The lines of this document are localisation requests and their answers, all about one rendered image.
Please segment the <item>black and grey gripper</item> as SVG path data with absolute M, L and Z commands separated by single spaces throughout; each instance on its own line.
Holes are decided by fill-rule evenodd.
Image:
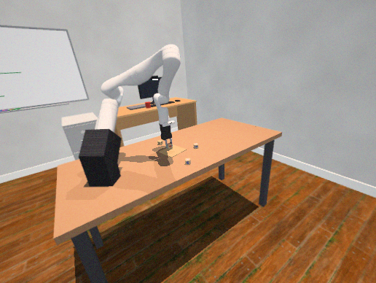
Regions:
M 161 139 L 165 141 L 165 146 L 168 149 L 168 143 L 166 139 L 170 139 L 170 143 L 172 144 L 172 133 L 171 133 L 171 125 L 175 124 L 174 121 L 170 121 L 168 117 L 159 117 L 159 125 L 161 131 Z

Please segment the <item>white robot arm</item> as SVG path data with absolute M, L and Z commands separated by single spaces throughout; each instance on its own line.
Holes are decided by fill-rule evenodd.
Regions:
M 161 107 L 160 105 L 166 104 L 170 101 L 169 90 L 180 64 L 181 59 L 179 49 L 174 44 L 169 44 L 164 46 L 152 57 L 134 66 L 125 73 L 105 81 L 101 86 L 101 91 L 111 99 L 104 99 L 102 101 L 95 129 L 110 129 L 114 132 L 118 109 L 123 96 L 123 89 L 120 86 L 140 85 L 149 80 L 162 65 L 162 78 L 159 82 L 158 93 L 154 94 L 153 99 L 159 117 L 168 117 L 168 108 Z

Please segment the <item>tan flat mat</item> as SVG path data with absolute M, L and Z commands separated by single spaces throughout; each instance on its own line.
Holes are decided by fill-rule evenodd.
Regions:
M 186 149 L 184 149 L 184 148 L 181 148 L 181 147 L 178 147 L 176 145 L 173 145 L 173 147 L 171 147 L 169 149 L 165 148 L 165 149 L 163 149 L 163 150 L 161 150 L 159 152 L 172 158 L 172 157 L 178 155 L 179 153 L 181 153 L 181 152 L 183 152 L 185 150 Z

